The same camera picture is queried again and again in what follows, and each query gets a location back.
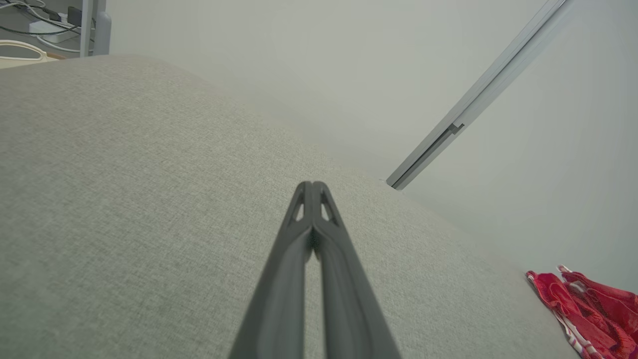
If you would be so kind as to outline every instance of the red cloth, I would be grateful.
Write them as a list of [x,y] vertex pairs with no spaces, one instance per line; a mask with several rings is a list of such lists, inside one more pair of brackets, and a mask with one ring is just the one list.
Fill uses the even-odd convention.
[[565,326],[574,349],[585,359],[638,359],[638,297],[564,266],[558,269],[564,283],[551,273],[526,275]]

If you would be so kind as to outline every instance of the beige plastic basket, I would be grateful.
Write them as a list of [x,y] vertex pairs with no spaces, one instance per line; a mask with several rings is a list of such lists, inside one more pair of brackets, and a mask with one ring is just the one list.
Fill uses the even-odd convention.
[[36,59],[28,59],[24,57],[0,56],[0,68],[9,68],[9,67],[37,64],[37,63],[48,63],[49,61],[57,61],[58,59],[63,58],[61,56],[56,56],[56,55],[44,52],[38,47],[31,45],[30,43],[26,43],[22,41],[0,40],[0,46],[23,47],[25,49],[33,50],[40,55]]

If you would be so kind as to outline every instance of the cream plastic handle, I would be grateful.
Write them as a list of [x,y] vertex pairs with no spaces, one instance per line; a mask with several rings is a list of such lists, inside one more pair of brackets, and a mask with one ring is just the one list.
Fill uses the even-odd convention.
[[0,56],[0,59],[7,59],[7,60],[24,60],[24,61],[41,61],[42,59],[46,59],[47,58],[47,53],[42,51],[40,48],[31,45],[30,43],[26,43],[26,42],[22,42],[22,41],[15,41],[15,40],[0,40],[0,46],[15,46],[15,47],[22,47],[25,49],[29,49],[32,51],[37,52],[40,57],[37,59],[29,59],[26,57],[8,57],[8,56]]

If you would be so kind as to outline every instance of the gray fabric surface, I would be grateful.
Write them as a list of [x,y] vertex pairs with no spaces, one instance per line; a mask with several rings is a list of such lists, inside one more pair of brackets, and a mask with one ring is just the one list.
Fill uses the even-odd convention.
[[[168,64],[0,71],[0,358],[228,354],[295,186],[328,184],[405,358],[576,358],[522,268]],[[323,357],[308,263],[306,358]]]

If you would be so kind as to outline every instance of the white power strip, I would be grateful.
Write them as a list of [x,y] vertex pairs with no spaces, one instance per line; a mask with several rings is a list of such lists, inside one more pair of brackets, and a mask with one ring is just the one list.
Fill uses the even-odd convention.
[[[44,21],[36,21],[29,24],[29,32],[30,33],[56,33],[58,31],[62,31],[60,27],[53,26]],[[65,40],[69,40],[70,38],[74,38],[79,36],[79,34],[74,33],[73,31],[65,31],[61,34],[56,35],[40,35],[44,40],[52,43],[61,43]]]

